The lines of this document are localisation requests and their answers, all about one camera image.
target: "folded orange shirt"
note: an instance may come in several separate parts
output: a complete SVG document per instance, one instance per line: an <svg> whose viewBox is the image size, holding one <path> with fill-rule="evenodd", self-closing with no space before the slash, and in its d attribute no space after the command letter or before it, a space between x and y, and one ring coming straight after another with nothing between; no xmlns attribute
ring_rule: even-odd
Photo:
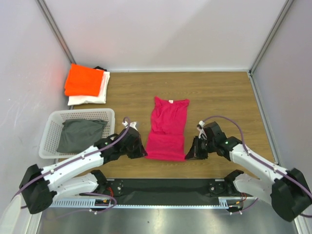
<svg viewBox="0 0 312 234"><path fill-rule="evenodd" d="M98 96L104 71L72 64L65 83L66 96Z"/></svg>

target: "wooden tabletop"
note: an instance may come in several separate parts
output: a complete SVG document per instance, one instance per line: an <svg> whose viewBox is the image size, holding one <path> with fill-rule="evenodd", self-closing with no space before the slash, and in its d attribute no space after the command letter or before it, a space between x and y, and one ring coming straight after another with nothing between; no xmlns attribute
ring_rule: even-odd
<svg viewBox="0 0 312 234"><path fill-rule="evenodd" d="M235 120L243 129L247 145L264 158L273 161L254 93L245 72L177 72L177 73L111 73L106 104L83 104L75 109L111 108L115 112L115 132L123 129L122 119L138 121L138 130L146 145L151 128L154 97L189 99L185 127L184 152L198 135L196 125L212 115ZM237 128L223 119L213 119L227 137L241 138ZM106 177L143 178L220 178L235 169L248 172L217 154L206 160L184 162L128 159L120 157L100 167Z"/></svg>

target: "dark green cloth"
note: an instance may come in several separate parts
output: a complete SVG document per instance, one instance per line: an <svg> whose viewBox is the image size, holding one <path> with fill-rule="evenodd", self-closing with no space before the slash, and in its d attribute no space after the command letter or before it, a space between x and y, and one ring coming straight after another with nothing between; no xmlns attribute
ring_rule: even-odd
<svg viewBox="0 0 312 234"><path fill-rule="evenodd" d="M102 138L107 122L101 119L68 119L63 125L57 152L78 154Z"/></svg>

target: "white wall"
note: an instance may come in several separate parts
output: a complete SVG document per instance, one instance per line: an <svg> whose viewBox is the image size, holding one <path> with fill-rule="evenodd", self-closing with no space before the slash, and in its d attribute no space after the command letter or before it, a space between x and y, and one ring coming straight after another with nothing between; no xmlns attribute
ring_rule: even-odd
<svg viewBox="0 0 312 234"><path fill-rule="evenodd" d="M46 0L77 63L247 70L285 0Z"/></svg>
<svg viewBox="0 0 312 234"><path fill-rule="evenodd" d="M67 109L69 62L34 0L1 1L0 22L1 215L27 167L52 163L39 143L50 113Z"/></svg>
<svg viewBox="0 0 312 234"><path fill-rule="evenodd" d="M312 189L311 9L310 0L294 1L254 74L282 164L290 169L296 167L301 170L310 189Z"/></svg>

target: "folded white shirt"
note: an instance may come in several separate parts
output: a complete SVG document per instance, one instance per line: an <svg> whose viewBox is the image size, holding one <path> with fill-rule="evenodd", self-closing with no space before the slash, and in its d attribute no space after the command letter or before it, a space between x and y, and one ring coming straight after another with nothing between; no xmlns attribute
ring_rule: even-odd
<svg viewBox="0 0 312 234"><path fill-rule="evenodd" d="M96 103L96 104L105 104L106 103L106 91L107 85L110 78L109 72L104 72L103 79L99 91L99 95L96 96L69 96L68 104L69 106L80 105L84 103Z"/></svg>

